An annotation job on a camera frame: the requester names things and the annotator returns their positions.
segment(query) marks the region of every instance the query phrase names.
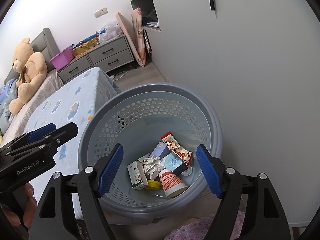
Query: gray nightstand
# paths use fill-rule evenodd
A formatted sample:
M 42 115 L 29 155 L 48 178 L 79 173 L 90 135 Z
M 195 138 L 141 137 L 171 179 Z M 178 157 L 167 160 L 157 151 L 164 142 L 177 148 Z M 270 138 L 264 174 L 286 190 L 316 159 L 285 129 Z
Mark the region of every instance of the gray nightstand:
M 63 83 L 68 83 L 92 67 L 100 67 L 108 72 L 132 61 L 134 59 L 127 38 L 122 35 L 74 58 L 69 65 L 58 71 L 58 75 Z

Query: screw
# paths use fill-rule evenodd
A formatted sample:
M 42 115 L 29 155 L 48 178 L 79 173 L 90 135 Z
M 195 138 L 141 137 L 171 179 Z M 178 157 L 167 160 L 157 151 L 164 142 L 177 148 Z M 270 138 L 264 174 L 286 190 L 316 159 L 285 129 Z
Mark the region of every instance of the screw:
M 264 173 L 260 173 L 260 174 L 259 174 L 259 177 L 260 177 L 261 179 L 266 179 L 266 178 L 267 178 L 267 175 L 264 174 Z
M 93 172 L 93 167 L 91 167 L 91 166 L 86 167 L 86 168 L 84 169 L 84 172 L 85 172 L 85 173 L 91 173 L 91 172 Z
M 52 177 L 53 177 L 54 179 L 57 179 L 57 178 L 60 177 L 60 173 L 59 173 L 59 172 L 55 172 L 55 173 L 52 175 Z
M 227 168 L 228 174 L 234 174 L 236 171 L 233 168 Z

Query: teddy bear ear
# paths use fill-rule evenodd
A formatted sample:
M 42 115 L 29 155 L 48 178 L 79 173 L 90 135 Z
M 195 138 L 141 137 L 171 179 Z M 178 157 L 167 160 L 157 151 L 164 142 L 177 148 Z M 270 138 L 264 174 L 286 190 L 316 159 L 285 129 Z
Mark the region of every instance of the teddy bear ear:
M 30 42 L 30 38 L 24 38 L 21 42 L 28 44 Z

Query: teddy bear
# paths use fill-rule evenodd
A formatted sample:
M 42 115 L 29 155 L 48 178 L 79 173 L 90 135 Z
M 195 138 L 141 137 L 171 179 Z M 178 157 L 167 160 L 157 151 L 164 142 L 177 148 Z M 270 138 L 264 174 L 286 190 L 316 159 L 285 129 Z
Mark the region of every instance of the teddy bear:
M 10 102 L 9 110 L 12 114 L 18 114 L 45 80 L 48 69 L 42 53 L 33 52 L 30 38 L 24 38 L 18 43 L 12 62 L 13 70 L 20 73 L 20 77 L 16 82 L 18 98 Z

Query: blue packaging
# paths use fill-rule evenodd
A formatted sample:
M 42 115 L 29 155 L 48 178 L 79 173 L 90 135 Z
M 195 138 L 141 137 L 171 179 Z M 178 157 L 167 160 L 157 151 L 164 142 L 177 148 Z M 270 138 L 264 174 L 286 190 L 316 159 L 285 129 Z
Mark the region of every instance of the blue packaging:
M 188 166 L 173 152 L 161 159 L 161 165 L 172 171 L 176 176 L 188 169 Z
M 170 149 L 166 146 L 164 142 L 159 142 L 157 147 L 153 150 L 150 156 L 155 155 L 162 159 L 166 157 L 170 152 Z

